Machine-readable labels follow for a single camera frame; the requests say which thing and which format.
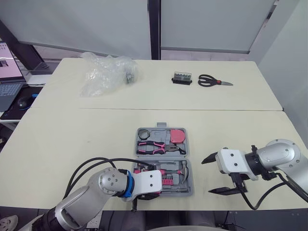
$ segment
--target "tool kit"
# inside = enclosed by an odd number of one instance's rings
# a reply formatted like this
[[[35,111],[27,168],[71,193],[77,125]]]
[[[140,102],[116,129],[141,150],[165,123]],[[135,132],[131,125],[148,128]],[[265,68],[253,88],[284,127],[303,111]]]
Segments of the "tool kit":
[[[155,166],[162,173],[163,190],[157,196],[191,196],[193,175],[189,154],[187,133],[184,128],[168,128],[166,123],[157,123],[156,128],[137,130],[135,153],[137,160]],[[147,171],[147,166],[133,165],[133,172]]]

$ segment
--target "shoe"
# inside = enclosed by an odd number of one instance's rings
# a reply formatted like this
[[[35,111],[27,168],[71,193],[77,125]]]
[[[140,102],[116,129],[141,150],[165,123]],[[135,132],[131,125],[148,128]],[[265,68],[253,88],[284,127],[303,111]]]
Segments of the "shoe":
[[[18,223],[18,216],[13,215],[0,220],[0,231],[13,231]]]

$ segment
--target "blue ring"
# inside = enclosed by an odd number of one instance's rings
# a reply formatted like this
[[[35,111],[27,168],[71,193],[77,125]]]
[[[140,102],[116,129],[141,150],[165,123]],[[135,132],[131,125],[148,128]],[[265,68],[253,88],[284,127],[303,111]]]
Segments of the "blue ring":
[[[131,176],[130,171],[127,170],[127,172],[128,172],[128,189],[123,195],[123,197],[131,197],[130,190],[133,186],[133,177]]]

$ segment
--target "mouse pad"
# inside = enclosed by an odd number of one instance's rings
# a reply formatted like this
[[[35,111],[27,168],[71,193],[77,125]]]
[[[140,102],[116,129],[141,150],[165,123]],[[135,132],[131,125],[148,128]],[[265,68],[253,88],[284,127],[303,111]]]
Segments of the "mouse pad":
[[[10,108],[3,113],[0,119],[21,119],[27,110],[19,110],[17,101],[22,97],[31,97],[32,94],[39,94],[43,87],[26,87],[22,88],[14,99]]]

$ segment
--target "computer mouse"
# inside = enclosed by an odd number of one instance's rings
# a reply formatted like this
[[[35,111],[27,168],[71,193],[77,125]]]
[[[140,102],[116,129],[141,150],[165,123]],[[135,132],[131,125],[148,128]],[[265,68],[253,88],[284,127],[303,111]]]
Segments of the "computer mouse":
[[[21,97],[17,101],[17,105],[19,106],[19,110],[26,110],[26,109],[30,108],[31,104],[33,103],[33,101],[35,100],[35,98],[37,96],[38,96],[38,94],[32,94],[30,97],[29,96]]]

